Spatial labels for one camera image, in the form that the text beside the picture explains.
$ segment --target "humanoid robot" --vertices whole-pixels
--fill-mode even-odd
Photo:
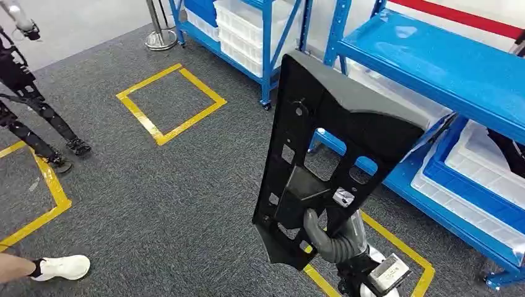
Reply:
[[[40,38],[39,29],[33,20],[28,19],[16,1],[0,0],[0,7],[13,19],[17,28],[30,40]],[[11,38],[0,27],[0,82],[14,94],[0,93],[0,97],[29,106],[44,118],[67,141],[66,147],[83,156],[91,151],[91,147],[80,139],[67,125],[65,120],[47,103],[43,95],[33,83],[35,76],[29,71],[27,61],[16,48]],[[58,173],[71,168],[62,154],[38,137],[31,129],[17,120],[17,116],[0,101],[0,127],[7,127],[19,139],[35,150]]]

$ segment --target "blue plastic bin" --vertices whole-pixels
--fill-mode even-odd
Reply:
[[[217,18],[217,13],[213,5],[214,1],[215,0],[184,0],[184,6],[216,28],[217,22],[215,19]]]
[[[423,169],[423,174],[507,225],[525,233],[524,209],[446,166],[445,160],[458,142],[461,131],[467,122],[467,118],[458,116],[450,128],[445,131],[434,156]]]

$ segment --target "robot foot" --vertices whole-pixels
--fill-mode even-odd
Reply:
[[[66,173],[73,167],[73,164],[62,157],[59,153],[55,153],[53,158],[47,158],[44,160],[46,160],[47,164],[51,165],[54,172],[56,173]]]
[[[66,143],[66,147],[70,149],[75,155],[83,156],[91,151],[89,144],[86,144],[82,139],[75,138]]]

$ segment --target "metal stanchion post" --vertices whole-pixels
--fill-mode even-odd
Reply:
[[[177,35],[172,30],[160,28],[153,0],[146,0],[146,4],[148,5],[154,28],[154,31],[146,38],[146,46],[152,51],[163,51],[172,48],[177,42]]]

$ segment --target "gray carpet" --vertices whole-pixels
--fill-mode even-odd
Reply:
[[[304,273],[269,264],[250,223],[273,117],[258,103],[259,86],[191,40],[186,49],[147,51],[149,32],[137,29],[36,72],[41,92],[93,155],[68,154],[75,168],[60,182],[72,208],[16,248],[27,257],[82,253],[92,269],[78,282],[13,282],[3,296],[323,296]],[[159,147],[115,95],[178,62],[228,103]],[[130,97],[164,133],[210,103],[176,72]],[[65,150],[32,111],[10,106]],[[15,140],[0,131],[0,148]],[[321,148],[312,166],[326,170],[335,159]],[[11,230],[48,207],[50,195],[42,179],[28,192],[37,176],[27,149],[0,165],[0,204],[12,205],[0,212],[1,226]],[[427,296],[525,295],[523,284],[490,291],[476,275],[493,264],[389,190],[378,189],[365,211],[433,264]],[[372,245],[413,268],[400,288],[409,296],[422,269],[367,232]],[[313,265],[336,286],[333,265]]]

